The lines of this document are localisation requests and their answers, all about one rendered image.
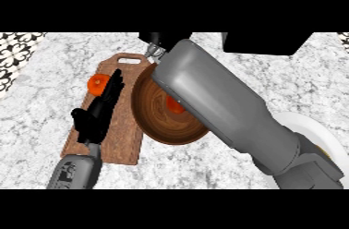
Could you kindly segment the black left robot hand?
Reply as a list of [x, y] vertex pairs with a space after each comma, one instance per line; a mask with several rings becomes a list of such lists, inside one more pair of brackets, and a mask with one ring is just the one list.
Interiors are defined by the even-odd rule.
[[100, 96], [92, 94], [95, 98], [88, 109], [76, 108], [71, 111], [74, 128], [79, 132], [79, 143], [83, 144], [100, 144], [108, 133], [114, 107], [125, 88], [122, 70], [117, 69], [110, 76], [103, 94]]

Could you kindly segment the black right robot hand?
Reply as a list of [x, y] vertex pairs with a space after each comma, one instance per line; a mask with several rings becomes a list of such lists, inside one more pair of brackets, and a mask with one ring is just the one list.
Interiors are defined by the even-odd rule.
[[165, 48], [168, 51], [174, 48], [176, 43], [191, 37], [191, 32], [141, 32], [138, 38], [147, 42], [156, 44], [159, 47]]

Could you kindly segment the brown wooden bowl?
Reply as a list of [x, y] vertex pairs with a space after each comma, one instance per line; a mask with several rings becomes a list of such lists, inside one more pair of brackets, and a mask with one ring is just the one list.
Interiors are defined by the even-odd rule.
[[194, 115], [184, 111], [175, 114], [166, 106], [166, 92], [153, 81], [153, 63], [142, 71], [134, 85], [131, 107], [138, 126], [147, 135], [168, 145], [184, 145], [197, 141], [209, 132]]

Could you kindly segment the white plate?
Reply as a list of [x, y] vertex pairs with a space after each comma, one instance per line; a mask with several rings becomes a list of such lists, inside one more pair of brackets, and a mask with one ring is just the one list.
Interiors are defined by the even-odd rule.
[[335, 162], [344, 172], [341, 183], [349, 189], [349, 154], [324, 125], [311, 117], [293, 112], [273, 115], [278, 123], [293, 132], [301, 133], [329, 154], [327, 159]]

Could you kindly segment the brown wooden cutting board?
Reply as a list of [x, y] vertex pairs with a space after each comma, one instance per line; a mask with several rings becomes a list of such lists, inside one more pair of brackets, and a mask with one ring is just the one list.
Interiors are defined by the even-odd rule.
[[150, 66], [142, 54], [116, 54], [97, 67], [97, 73], [111, 76], [122, 70], [125, 88], [120, 92], [108, 133], [101, 142], [101, 159], [105, 163], [137, 165], [142, 145], [144, 131], [132, 113], [132, 89], [135, 81]]

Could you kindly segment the black appliance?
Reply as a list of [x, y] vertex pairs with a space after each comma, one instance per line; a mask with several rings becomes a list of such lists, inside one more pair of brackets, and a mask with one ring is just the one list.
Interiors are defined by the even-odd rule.
[[222, 32], [222, 49], [225, 53], [293, 55], [311, 35], [299, 31]]

